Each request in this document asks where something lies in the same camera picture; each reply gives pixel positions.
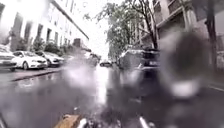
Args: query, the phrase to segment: white car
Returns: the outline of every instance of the white car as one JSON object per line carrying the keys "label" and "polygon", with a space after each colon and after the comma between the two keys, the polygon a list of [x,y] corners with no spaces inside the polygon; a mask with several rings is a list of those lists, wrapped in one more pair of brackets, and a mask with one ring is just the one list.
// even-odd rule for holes
{"label": "white car", "polygon": [[64,63],[64,58],[50,52],[36,52],[38,56],[47,60],[48,66],[60,66]]}
{"label": "white car", "polygon": [[16,62],[15,56],[12,52],[8,51],[3,45],[0,45],[0,69],[10,69],[15,71]]}
{"label": "white car", "polygon": [[13,53],[16,56],[17,67],[27,69],[44,69],[47,67],[47,60],[29,51],[16,51]]}

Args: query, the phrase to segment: curb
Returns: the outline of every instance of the curb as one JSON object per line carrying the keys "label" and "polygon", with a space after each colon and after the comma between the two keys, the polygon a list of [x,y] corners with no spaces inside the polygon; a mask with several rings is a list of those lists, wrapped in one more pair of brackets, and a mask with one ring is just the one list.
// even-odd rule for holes
{"label": "curb", "polygon": [[28,75],[28,76],[23,76],[23,77],[19,77],[19,78],[14,78],[14,79],[12,79],[10,81],[11,82],[15,82],[15,81],[19,81],[19,80],[30,79],[30,78],[43,76],[43,75],[48,75],[48,74],[52,74],[52,73],[57,73],[57,72],[61,72],[61,71],[62,71],[62,69],[56,70],[56,71],[47,71],[47,72],[38,73],[38,74],[35,74],[35,75]]}

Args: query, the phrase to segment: sky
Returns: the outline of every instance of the sky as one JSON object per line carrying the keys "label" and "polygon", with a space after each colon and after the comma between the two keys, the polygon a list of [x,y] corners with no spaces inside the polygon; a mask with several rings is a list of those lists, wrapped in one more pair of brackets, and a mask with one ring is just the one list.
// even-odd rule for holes
{"label": "sky", "polygon": [[102,20],[99,23],[96,20],[87,21],[83,19],[83,15],[89,13],[91,17],[94,17],[107,2],[117,3],[118,1],[120,0],[77,0],[78,10],[76,15],[80,18],[76,22],[90,38],[87,46],[105,59],[109,52],[109,45],[106,43],[107,35],[105,33],[108,29],[107,21]]}

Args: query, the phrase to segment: building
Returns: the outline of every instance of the building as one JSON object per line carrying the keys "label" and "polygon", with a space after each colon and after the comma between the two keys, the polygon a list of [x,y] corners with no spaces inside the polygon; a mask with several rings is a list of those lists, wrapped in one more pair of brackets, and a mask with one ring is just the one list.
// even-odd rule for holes
{"label": "building", "polygon": [[11,32],[12,51],[21,38],[28,47],[36,38],[58,46],[72,44],[76,38],[88,43],[89,37],[76,24],[74,8],[75,0],[0,0],[1,42]]}
{"label": "building", "polygon": [[[194,28],[208,39],[207,28],[204,24],[206,13],[200,4],[192,0],[151,0],[149,3],[154,13],[158,29],[158,39],[163,39],[170,32]],[[224,50],[224,1],[215,0],[216,32],[218,36],[218,50]],[[149,34],[141,29],[146,29],[145,21],[135,24],[134,44],[149,44]]]}

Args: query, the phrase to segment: tree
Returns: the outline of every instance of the tree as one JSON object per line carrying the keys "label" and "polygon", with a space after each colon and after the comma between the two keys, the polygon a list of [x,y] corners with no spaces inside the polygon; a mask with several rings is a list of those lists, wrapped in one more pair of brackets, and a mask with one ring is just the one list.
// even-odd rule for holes
{"label": "tree", "polygon": [[215,29],[215,1],[217,0],[193,0],[194,8],[202,8],[206,13],[205,25],[207,27],[210,46],[211,46],[211,57],[213,69],[217,69],[217,53],[216,53],[216,29]]}
{"label": "tree", "polygon": [[47,43],[44,51],[58,54],[60,52],[60,49],[58,48],[58,46],[55,43]]}
{"label": "tree", "polygon": [[44,50],[44,47],[45,47],[45,42],[42,38],[36,38],[34,40],[34,43],[32,45],[32,51],[41,51],[41,50]]}
{"label": "tree", "polygon": [[20,39],[18,45],[16,47],[17,51],[25,51],[27,50],[27,41],[25,39]]}
{"label": "tree", "polygon": [[97,15],[98,21],[108,20],[107,42],[110,57],[117,58],[125,50],[125,46],[130,44],[134,34],[130,24],[136,17],[137,13],[125,2],[121,5],[107,3]]}
{"label": "tree", "polygon": [[147,30],[153,43],[153,46],[155,49],[158,49],[157,27],[153,11],[149,6],[149,0],[126,0],[126,2],[128,2],[131,5],[132,9],[134,9],[143,17],[143,20],[146,22]]}
{"label": "tree", "polygon": [[147,31],[138,27],[135,29],[149,34],[154,48],[158,48],[156,24],[148,0],[138,0],[138,2],[136,0],[124,0],[120,5],[107,3],[96,18],[98,21],[108,20],[109,56],[115,57],[115,59],[126,50],[125,46],[130,44],[133,39],[134,30],[131,27],[143,20],[146,21]]}

